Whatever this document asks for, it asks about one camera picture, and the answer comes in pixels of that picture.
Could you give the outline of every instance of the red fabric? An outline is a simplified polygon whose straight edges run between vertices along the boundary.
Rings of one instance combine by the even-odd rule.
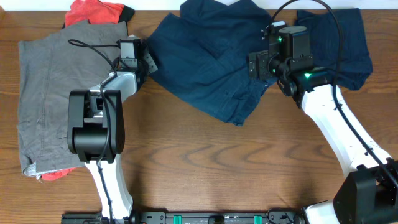
[[[61,171],[54,172],[54,173],[43,174],[42,178],[43,178],[43,180],[46,180],[46,181],[54,181],[54,180],[57,180],[57,179],[59,179],[61,177],[65,177],[66,175],[68,175],[70,172],[72,172],[76,168],[77,167],[61,170]]]
[[[123,4],[99,0],[76,0],[65,14],[65,27],[88,19],[91,24],[118,23]]]

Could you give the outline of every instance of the wooden tabletop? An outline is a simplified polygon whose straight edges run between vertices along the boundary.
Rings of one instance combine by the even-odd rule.
[[[137,11],[129,34],[150,36],[168,13]],[[101,210],[85,168],[40,183],[24,177],[19,164],[17,43],[58,32],[64,14],[7,12],[0,21],[0,223],[60,223],[68,211]],[[361,90],[343,90],[344,97],[368,133],[398,158],[397,13],[362,11],[362,16],[374,73]],[[295,11],[283,11],[278,18],[291,23]],[[193,108],[152,79],[123,104],[123,112],[123,171],[139,208],[299,208],[332,199],[344,181],[315,123],[275,85],[243,127]]]

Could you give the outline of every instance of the navy blue cloth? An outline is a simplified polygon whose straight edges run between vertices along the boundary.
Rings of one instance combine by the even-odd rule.
[[[334,13],[344,33],[341,78],[338,84],[350,90],[358,90],[373,72],[361,12],[359,9],[342,9]],[[307,27],[310,33],[314,64],[335,68],[338,54],[338,31],[332,16],[298,10],[295,25]]]
[[[249,52],[267,48],[261,29],[270,19],[251,0],[188,0],[181,17],[169,14],[147,40],[159,68],[151,76],[199,110],[241,126],[275,82],[250,79],[246,65]]]

